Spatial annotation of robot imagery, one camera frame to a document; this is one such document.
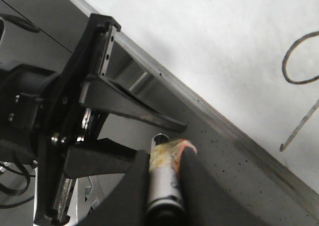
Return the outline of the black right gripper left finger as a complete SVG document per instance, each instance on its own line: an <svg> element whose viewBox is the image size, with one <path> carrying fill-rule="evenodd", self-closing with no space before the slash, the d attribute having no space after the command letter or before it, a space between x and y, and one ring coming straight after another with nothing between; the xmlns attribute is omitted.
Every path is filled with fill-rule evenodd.
<svg viewBox="0 0 319 226"><path fill-rule="evenodd" d="M149 185L149 155L140 150L118 185L80 226L144 226Z"/></svg>

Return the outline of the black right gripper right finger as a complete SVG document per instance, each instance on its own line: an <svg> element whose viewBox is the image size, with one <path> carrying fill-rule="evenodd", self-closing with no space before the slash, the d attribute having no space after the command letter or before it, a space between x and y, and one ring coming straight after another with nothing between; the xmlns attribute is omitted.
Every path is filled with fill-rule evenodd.
<svg viewBox="0 0 319 226"><path fill-rule="evenodd" d="M190 147L182 152L179 174L189 226L266 225L219 186Z"/></svg>

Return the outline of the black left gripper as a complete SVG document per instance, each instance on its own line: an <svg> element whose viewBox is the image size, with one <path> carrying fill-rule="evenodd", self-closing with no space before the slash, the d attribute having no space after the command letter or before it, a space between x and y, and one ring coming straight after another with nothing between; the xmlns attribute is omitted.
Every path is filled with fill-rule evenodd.
<svg viewBox="0 0 319 226"><path fill-rule="evenodd" d="M62 225L68 216L55 205L67 198L76 179L126 173L137 150L108 138L74 143L85 127L86 108L138 120L182 133L179 122L142 102L104 73L112 31L120 25L110 16L91 14L85 31L61 73L25 63L0 67L0 146L2 161L18 166L38 162L37 208L39 226Z"/></svg>

